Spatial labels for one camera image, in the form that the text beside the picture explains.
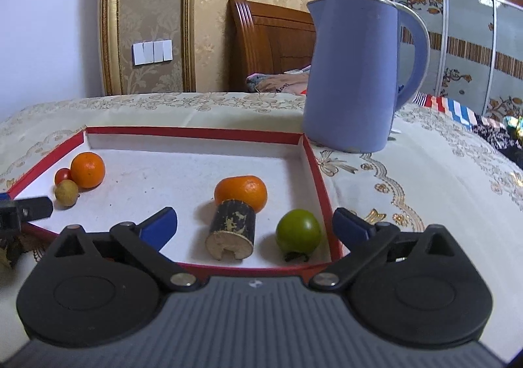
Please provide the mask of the green tomato with stem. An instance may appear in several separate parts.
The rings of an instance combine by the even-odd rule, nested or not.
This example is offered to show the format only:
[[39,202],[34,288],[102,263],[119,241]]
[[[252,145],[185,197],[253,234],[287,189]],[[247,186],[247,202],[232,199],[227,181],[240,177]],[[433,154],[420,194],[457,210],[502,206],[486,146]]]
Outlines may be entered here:
[[307,262],[322,239],[319,221],[305,209],[293,209],[278,222],[276,242],[287,262],[300,257]]

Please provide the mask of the pink pillow on bed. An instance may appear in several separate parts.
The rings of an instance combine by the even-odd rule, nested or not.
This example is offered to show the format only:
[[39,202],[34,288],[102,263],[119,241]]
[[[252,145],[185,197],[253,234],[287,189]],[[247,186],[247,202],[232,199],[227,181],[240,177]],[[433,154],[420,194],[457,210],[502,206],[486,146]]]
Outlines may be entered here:
[[254,73],[245,80],[246,88],[251,93],[289,93],[306,95],[310,65],[303,69],[293,69],[281,74]]

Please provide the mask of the orange tangerine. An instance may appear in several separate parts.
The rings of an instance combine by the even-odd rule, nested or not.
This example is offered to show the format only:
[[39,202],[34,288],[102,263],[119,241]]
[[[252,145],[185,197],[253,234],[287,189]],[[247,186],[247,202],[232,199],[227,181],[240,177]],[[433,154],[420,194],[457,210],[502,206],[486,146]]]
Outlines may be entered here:
[[223,178],[214,187],[214,202],[219,205],[228,200],[241,201],[259,213],[268,201],[267,187],[256,176]]
[[72,181],[83,189],[99,186],[106,175],[103,159],[95,153],[83,152],[77,154],[70,165]]

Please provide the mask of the colourful striped bedding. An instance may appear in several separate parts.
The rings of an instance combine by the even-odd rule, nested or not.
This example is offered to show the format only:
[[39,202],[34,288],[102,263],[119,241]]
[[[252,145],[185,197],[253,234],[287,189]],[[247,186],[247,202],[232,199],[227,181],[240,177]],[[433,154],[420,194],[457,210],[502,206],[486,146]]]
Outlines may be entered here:
[[477,134],[491,146],[522,168],[522,140],[517,137],[517,127],[507,125],[497,120],[486,118],[472,111],[471,108],[461,105],[454,99],[436,97],[427,93],[417,93],[414,104],[430,108],[445,114],[466,129]]

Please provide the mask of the wooden bed headboard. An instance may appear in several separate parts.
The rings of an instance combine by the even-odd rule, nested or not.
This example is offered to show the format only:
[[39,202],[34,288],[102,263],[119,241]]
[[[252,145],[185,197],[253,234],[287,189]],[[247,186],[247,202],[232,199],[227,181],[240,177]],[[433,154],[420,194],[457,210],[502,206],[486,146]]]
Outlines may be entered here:
[[280,74],[311,63],[315,26],[308,12],[249,0],[228,1],[228,85],[247,90],[254,73]]

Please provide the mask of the white wall switch panel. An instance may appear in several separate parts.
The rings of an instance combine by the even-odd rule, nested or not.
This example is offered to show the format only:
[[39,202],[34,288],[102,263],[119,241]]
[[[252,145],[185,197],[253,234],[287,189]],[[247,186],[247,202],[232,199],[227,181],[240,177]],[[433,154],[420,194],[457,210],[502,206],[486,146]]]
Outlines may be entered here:
[[170,62],[174,59],[173,45],[170,39],[134,43],[131,46],[131,52],[135,66]]

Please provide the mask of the gold wall panel frame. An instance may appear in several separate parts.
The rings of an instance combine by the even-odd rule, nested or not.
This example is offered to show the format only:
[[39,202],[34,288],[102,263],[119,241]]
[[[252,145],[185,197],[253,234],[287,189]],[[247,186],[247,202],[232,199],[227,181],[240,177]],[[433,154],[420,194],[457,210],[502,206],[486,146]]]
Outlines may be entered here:
[[[102,77],[107,95],[193,92],[193,0],[100,0]],[[131,46],[171,40],[170,62],[133,64]]]

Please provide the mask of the large dark log piece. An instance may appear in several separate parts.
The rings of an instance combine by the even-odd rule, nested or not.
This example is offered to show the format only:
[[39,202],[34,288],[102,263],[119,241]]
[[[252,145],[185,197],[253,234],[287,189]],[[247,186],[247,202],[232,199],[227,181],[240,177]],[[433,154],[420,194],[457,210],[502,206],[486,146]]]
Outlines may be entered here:
[[211,257],[221,260],[225,252],[244,260],[254,252],[256,213],[240,200],[219,204],[209,227],[205,246]]

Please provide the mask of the blue electric kettle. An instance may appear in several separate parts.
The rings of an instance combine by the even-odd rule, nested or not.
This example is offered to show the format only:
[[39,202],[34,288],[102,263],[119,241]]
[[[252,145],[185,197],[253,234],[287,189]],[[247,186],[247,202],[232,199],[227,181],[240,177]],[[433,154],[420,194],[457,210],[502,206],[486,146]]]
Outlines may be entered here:
[[312,0],[315,26],[302,129],[342,152],[382,150],[395,113],[425,80],[430,40],[411,8],[391,0]]

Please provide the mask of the patterned wardrobe sliding doors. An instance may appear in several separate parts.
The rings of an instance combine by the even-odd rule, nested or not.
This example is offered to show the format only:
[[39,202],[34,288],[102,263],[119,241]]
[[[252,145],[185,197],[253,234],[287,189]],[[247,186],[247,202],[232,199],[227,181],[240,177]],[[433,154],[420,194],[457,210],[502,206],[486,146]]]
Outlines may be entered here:
[[422,93],[495,120],[522,114],[522,10],[502,0],[394,0],[428,29]]

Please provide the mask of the embroidered cream tablecloth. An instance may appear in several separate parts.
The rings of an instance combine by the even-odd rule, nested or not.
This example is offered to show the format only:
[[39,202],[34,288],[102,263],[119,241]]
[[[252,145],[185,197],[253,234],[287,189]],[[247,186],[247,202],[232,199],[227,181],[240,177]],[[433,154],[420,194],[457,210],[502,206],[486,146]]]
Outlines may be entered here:
[[[158,93],[39,104],[1,117],[1,187],[84,126],[300,129],[304,98]],[[445,225],[494,297],[482,341],[504,360],[522,348],[522,172],[449,116],[414,104],[376,154],[315,150],[331,201],[412,229]]]

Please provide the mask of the yellow longan fruit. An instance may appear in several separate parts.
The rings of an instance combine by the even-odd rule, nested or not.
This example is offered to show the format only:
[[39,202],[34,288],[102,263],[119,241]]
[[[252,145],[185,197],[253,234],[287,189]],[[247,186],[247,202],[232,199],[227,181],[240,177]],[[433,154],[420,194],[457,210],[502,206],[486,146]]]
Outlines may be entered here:
[[70,208],[76,205],[79,188],[71,179],[64,179],[54,187],[54,194],[61,206]]

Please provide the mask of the red shallow box tray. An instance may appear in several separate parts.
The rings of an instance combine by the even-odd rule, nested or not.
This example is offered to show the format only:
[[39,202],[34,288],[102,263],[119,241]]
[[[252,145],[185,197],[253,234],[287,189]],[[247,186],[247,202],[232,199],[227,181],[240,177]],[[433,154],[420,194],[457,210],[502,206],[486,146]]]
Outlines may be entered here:
[[[72,208],[55,208],[30,231],[53,239],[69,224],[105,232],[122,221],[141,222],[165,207],[177,213],[177,232],[164,256],[196,276],[309,278],[340,259],[331,230],[332,208],[312,145],[300,133],[152,126],[88,127],[46,153],[7,190],[14,199],[52,196],[54,176],[76,155],[98,154],[106,175],[82,192]],[[256,217],[254,251],[247,259],[215,260],[205,246],[214,215],[214,187],[223,179],[251,175],[267,187],[268,201]],[[320,246],[306,263],[286,262],[275,241],[281,217],[294,208],[310,211],[321,224]]]

